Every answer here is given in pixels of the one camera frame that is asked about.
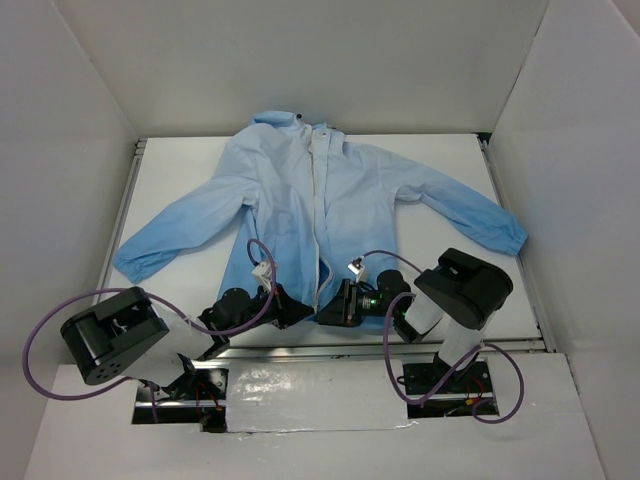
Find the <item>light blue zip jacket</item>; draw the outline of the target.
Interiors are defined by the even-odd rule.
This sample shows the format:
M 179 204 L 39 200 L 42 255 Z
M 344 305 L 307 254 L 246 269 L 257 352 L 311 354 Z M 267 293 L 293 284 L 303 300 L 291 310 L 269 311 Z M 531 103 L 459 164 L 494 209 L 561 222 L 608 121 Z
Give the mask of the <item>light blue zip jacket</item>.
M 222 288 L 254 287 L 247 246 L 254 238 L 263 244 L 260 256 L 275 260 L 286 292 L 321 309 L 359 254 L 381 251 L 372 273 L 395 267 L 397 203 L 426 205 L 493 252 L 514 256 L 528 237 L 513 214 L 430 166 L 271 111 L 234 135 L 212 178 L 125 241 L 113 264 L 140 283 L 238 220 Z

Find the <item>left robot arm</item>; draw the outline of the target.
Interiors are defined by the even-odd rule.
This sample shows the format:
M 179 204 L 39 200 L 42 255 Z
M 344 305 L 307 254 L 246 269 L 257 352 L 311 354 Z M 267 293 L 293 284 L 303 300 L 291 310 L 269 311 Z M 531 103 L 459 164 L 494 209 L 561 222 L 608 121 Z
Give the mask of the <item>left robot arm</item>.
M 312 314 L 311 307 L 282 286 L 273 295 L 260 286 L 255 296 L 229 289 L 197 318 L 185 321 L 155 305 L 143 289 L 132 287 L 72 316 L 60 334 L 87 385 L 128 376 L 182 399 L 196 386 L 191 362 L 214 357 L 229 346 L 228 336 L 204 334 L 202 328 L 226 331 L 256 318 L 255 326 L 286 329 Z

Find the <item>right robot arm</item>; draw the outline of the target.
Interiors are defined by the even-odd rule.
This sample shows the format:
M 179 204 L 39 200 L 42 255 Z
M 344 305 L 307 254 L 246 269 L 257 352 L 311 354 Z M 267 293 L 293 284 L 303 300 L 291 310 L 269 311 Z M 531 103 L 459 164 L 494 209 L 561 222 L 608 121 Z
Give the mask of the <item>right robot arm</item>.
M 374 285 L 365 281 L 362 256 L 348 269 L 354 275 L 341 282 L 337 294 L 316 315 L 323 326 L 355 328 L 369 317 L 390 318 L 399 337 L 412 344 L 423 340 L 447 317 L 445 340 L 436 353 L 427 390 L 459 390 L 470 378 L 484 332 L 514 285 L 500 267 L 455 248 L 447 249 L 435 267 L 423 270 L 413 283 L 400 271 L 378 274 Z

